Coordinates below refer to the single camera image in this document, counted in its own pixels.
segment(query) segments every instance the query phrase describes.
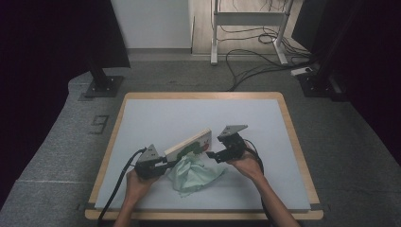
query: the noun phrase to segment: person's left hand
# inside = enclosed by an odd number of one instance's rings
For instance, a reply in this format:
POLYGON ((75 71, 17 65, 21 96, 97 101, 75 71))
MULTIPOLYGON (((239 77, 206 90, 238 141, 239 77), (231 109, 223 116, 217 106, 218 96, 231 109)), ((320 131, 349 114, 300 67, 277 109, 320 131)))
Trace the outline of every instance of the person's left hand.
POLYGON ((129 171, 126 174, 127 177, 127 189, 125 202, 135 205, 139 200, 146 196, 151 185, 155 183, 159 178, 152 178, 148 180, 141 179, 136 173, 135 169, 129 171))

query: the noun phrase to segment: human arm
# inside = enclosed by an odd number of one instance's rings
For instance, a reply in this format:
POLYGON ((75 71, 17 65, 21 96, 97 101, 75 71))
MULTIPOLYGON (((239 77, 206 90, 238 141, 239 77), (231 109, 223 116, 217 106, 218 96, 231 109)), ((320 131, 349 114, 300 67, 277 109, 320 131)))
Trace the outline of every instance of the human arm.
POLYGON ((131 170, 126 174, 127 189, 126 196, 118 214, 117 220, 113 227, 127 227, 130 226, 131 214, 135 204, 146 196, 151 185, 157 181, 158 178, 143 180, 138 177, 135 170, 131 170))
POLYGON ((262 197, 262 201, 265 203, 266 209, 278 226, 300 226, 274 193, 252 154, 245 151, 240 159, 231 160, 227 163, 234 166, 242 175, 253 181, 262 197))

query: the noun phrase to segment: forearm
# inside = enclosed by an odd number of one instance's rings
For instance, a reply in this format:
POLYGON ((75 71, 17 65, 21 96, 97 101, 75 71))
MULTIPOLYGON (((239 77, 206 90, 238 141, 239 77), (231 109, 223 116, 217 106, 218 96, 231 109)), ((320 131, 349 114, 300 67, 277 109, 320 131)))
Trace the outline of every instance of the forearm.
POLYGON ((131 214, 135 207, 136 201, 127 201, 124 200, 123 205, 121 206, 120 212, 118 214, 117 220, 114 223, 113 227, 128 227, 131 223, 131 214))
POLYGON ((252 178, 257 190, 259 191, 266 209, 278 226, 297 226, 300 225, 288 211, 285 205, 277 197, 273 189, 270 187, 268 180, 263 175, 252 178))

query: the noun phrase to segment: crumpled cloth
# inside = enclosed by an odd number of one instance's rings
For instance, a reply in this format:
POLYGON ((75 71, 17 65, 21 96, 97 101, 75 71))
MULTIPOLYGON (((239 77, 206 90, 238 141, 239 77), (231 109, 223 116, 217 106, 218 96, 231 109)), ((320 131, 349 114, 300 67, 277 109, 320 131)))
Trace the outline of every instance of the crumpled cloth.
POLYGON ((174 190, 180 196, 187 197, 199 191, 202 187, 221 176, 227 167, 204 167, 199 157, 191 154, 185 155, 168 173, 168 178, 173 182, 174 190))

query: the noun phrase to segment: power strip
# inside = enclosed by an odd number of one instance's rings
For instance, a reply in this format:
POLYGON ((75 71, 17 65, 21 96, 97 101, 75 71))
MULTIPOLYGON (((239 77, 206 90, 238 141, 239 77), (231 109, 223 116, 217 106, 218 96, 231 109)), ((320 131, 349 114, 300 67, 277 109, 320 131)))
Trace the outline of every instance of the power strip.
POLYGON ((291 70, 291 75, 295 77, 295 76, 310 73, 310 72, 313 72, 313 69, 310 67, 305 67, 305 68, 291 70))

